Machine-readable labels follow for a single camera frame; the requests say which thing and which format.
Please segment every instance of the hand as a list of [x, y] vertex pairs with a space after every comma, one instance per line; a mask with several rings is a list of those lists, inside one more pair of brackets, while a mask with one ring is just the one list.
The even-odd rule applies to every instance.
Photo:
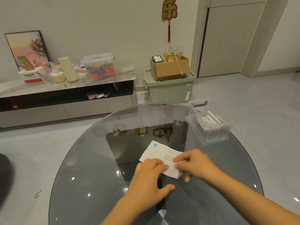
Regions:
[[220, 171], [209, 157], [199, 149], [184, 152], [175, 157], [173, 162], [180, 162], [175, 164], [175, 168], [180, 170], [178, 177], [188, 172], [185, 178], [186, 182], [189, 182], [195, 176], [208, 183], [210, 178], [214, 177]]
[[168, 168], [169, 166], [164, 165], [160, 159], [146, 159], [137, 165], [123, 198], [131, 202], [139, 214], [159, 203], [175, 189], [174, 185], [166, 185], [162, 189], [157, 187], [159, 175]]

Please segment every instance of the receipt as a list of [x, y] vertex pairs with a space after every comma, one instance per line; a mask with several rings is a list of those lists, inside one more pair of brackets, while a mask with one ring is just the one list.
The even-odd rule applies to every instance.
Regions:
[[148, 148], [144, 151], [140, 161], [144, 162], [145, 159], [161, 159], [163, 160], [164, 164], [169, 165], [169, 169], [164, 171], [163, 174], [172, 178], [178, 178], [179, 170], [174, 167], [177, 162], [173, 162], [173, 158], [180, 154], [182, 154], [181, 151], [176, 151], [153, 140]]

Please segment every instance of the picture frame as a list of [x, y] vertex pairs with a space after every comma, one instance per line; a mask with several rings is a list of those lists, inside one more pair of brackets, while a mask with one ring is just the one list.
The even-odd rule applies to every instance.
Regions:
[[26, 56], [33, 67], [51, 71], [49, 55], [39, 30], [5, 33], [5, 37], [19, 71], [23, 70], [17, 58], [19, 56]]

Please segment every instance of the wall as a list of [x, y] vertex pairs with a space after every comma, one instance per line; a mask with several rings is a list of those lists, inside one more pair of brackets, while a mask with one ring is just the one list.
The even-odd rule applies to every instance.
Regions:
[[300, 66], [300, 0], [289, 0], [258, 71]]
[[198, 0], [177, 0], [178, 17], [161, 19], [163, 0], [2, 0], [0, 6], [0, 82], [18, 79], [17, 66], [4, 33], [40, 30], [50, 58], [68, 55], [73, 63], [83, 56], [113, 52], [115, 66], [133, 64], [136, 86], [157, 50], [184, 47], [191, 59]]

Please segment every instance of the green plastic storage box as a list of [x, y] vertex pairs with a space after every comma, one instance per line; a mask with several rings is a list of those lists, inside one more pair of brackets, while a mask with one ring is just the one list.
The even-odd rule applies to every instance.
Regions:
[[150, 70], [144, 72], [145, 86], [152, 103], [187, 103], [196, 78], [193, 72], [189, 72], [185, 78], [155, 81]]

